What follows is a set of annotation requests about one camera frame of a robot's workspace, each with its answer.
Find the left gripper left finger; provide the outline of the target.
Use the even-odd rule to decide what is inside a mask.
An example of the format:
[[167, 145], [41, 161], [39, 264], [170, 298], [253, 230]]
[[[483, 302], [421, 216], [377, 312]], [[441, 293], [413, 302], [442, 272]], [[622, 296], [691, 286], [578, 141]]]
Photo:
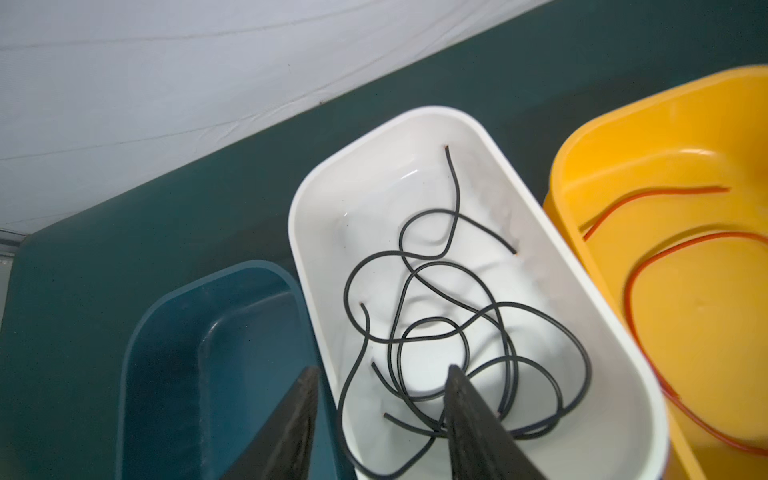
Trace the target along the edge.
[[225, 479], [306, 479], [319, 400], [319, 369], [304, 368]]

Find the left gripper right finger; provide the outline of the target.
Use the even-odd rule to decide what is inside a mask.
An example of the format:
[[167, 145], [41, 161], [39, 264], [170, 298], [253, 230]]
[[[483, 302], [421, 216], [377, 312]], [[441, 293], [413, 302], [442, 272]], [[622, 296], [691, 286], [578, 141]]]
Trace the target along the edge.
[[456, 365], [448, 370], [444, 413], [454, 479], [542, 479]]

